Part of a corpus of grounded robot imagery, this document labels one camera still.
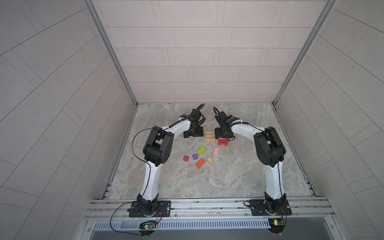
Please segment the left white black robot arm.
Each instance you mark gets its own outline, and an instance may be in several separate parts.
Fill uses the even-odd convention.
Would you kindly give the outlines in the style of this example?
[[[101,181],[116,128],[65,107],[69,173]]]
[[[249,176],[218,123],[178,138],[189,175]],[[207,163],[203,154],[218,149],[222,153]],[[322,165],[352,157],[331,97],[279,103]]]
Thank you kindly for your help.
[[[205,116],[198,109],[193,109],[188,115],[181,115],[174,123],[158,127],[154,126],[143,148],[146,173],[142,190],[137,196],[136,203],[140,212],[152,216],[156,212],[158,200],[158,185],[163,165],[171,155],[174,138],[183,135],[184,138],[202,137]]]

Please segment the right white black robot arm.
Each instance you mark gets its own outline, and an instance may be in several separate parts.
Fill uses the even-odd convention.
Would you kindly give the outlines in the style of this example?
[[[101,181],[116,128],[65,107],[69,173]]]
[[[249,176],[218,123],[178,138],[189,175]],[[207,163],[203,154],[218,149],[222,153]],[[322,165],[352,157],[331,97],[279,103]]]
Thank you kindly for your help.
[[[291,215],[287,195],[283,187],[283,160],[286,148],[273,127],[262,128],[231,117],[228,120],[217,119],[219,127],[215,129],[217,139],[231,139],[235,134],[254,141],[257,157],[265,165],[267,187],[262,206],[269,215]]]

